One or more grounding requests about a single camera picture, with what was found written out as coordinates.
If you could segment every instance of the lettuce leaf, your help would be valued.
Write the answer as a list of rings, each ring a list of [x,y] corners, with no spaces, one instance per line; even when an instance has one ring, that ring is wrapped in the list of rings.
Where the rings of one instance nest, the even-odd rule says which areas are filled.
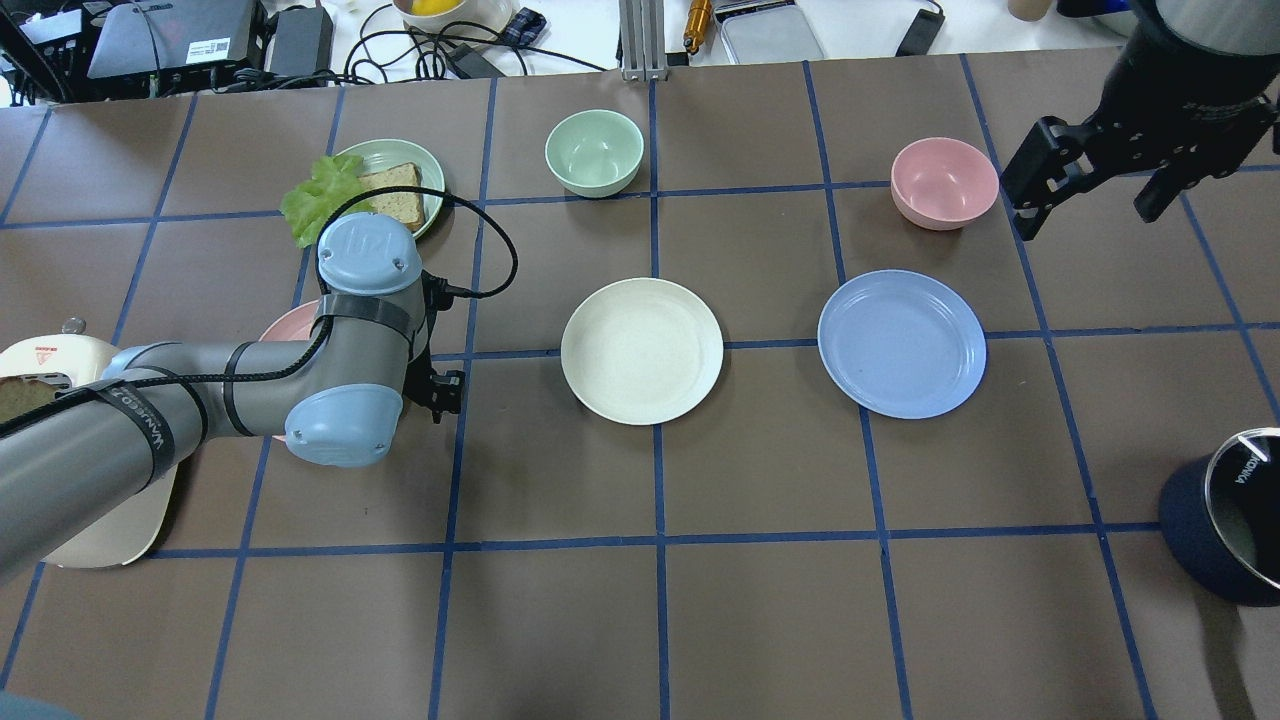
[[[293,231],[298,247],[307,247],[320,241],[320,228],[343,202],[361,191],[360,167],[365,159],[360,155],[324,156],[311,164],[311,178],[284,195],[280,213]],[[351,213],[372,213],[374,206],[362,200],[348,209]]]

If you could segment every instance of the yellow fruit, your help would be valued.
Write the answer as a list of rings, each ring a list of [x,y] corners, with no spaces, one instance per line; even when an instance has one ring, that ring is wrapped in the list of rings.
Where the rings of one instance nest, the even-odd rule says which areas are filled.
[[[439,15],[458,6],[462,0],[413,0],[415,15]]]

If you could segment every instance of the bread slice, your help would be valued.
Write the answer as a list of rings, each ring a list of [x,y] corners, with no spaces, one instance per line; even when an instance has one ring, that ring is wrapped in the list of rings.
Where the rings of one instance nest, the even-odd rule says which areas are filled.
[[[362,184],[365,190],[392,187],[396,184],[420,186],[422,184],[422,176],[417,172],[417,165],[413,163],[404,163],[379,173],[360,176],[360,184]],[[426,224],[426,214],[422,213],[422,197],[419,195],[392,192],[389,195],[378,195],[371,197],[369,202],[374,206],[375,213],[390,215],[401,223],[404,223],[408,232],[417,232],[419,228]]]
[[[56,388],[27,378],[0,378],[0,423],[52,402]]]

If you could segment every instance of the metal post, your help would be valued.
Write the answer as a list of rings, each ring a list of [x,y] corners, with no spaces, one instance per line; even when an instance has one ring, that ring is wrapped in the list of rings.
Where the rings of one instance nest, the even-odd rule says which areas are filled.
[[[667,79],[662,0],[618,0],[623,79]]]

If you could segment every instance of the black cup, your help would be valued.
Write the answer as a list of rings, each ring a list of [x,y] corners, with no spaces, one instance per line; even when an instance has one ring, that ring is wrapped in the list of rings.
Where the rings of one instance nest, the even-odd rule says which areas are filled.
[[[1277,451],[1280,428],[1239,433],[1179,468],[1160,493],[1160,529],[1174,557],[1239,605],[1280,605]]]

